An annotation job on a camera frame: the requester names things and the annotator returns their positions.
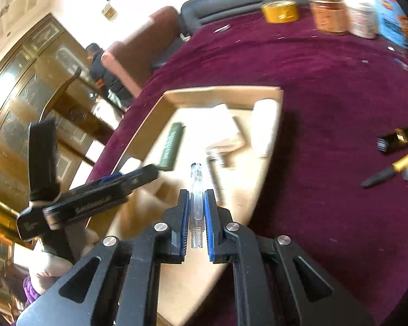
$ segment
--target yellow and black screwdriver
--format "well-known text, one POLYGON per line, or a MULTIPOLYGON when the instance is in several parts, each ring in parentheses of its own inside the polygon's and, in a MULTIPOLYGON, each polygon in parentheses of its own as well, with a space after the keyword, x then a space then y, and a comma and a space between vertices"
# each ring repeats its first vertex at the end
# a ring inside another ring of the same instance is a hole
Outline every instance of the yellow and black screwdriver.
POLYGON ((408 154, 399 159, 397 162, 392 163, 391 166, 363 181, 360 185, 365 189, 368 189, 372 186, 392 179, 397 173, 400 173, 406 167, 408 167, 408 154))

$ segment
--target purple tablecloth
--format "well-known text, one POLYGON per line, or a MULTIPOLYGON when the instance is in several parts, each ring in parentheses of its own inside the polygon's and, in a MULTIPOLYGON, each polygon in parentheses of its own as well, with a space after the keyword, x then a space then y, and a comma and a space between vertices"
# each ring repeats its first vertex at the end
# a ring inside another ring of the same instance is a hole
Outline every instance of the purple tablecloth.
MULTIPOLYGON (((408 189, 401 177, 369 190, 359 183, 406 154, 385 157, 375 139, 408 126, 408 71, 383 42, 322 34, 308 10, 301 15, 272 25, 258 12, 200 29, 153 75, 90 179, 110 174, 166 90, 281 86, 279 142, 250 226, 292 237, 381 321, 408 287, 408 189)), ((233 291, 221 283, 214 293, 224 298, 206 303, 201 322, 234 325, 233 291)))

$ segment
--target brown armchair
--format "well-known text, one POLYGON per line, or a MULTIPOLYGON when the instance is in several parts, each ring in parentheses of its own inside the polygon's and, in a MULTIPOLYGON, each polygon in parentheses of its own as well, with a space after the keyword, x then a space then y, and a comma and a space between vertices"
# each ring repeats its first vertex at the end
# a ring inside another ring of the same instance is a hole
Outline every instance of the brown armchair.
POLYGON ((103 65, 118 76, 135 98, 153 75, 154 62, 180 37, 178 12, 174 7, 163 7, 150 19, 137 34, 114 42, 101 57, 103 65))

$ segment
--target yellow tape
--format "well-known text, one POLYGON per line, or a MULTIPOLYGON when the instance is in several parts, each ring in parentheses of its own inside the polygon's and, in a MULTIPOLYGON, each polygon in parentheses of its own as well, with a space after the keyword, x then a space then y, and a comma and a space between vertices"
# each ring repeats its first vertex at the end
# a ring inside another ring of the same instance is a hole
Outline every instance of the yellow tape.
POLYGON ((276 1, 262 5, 261 11, 268 23, 287 23, 299 19, 296 3, 293 1, 276 1))

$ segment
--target clear plastic tube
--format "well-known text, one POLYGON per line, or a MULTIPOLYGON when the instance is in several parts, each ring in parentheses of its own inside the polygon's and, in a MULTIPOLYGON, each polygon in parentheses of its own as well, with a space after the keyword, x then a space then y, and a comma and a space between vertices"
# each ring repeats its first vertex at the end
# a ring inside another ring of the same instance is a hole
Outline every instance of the clear plastic tube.
POLYGON ((190 187, 190 240, 193 249, 203 247, 203 232, 205 229, 203 212, 203 182, 200 163, 194 163, 191 167, 190 187))

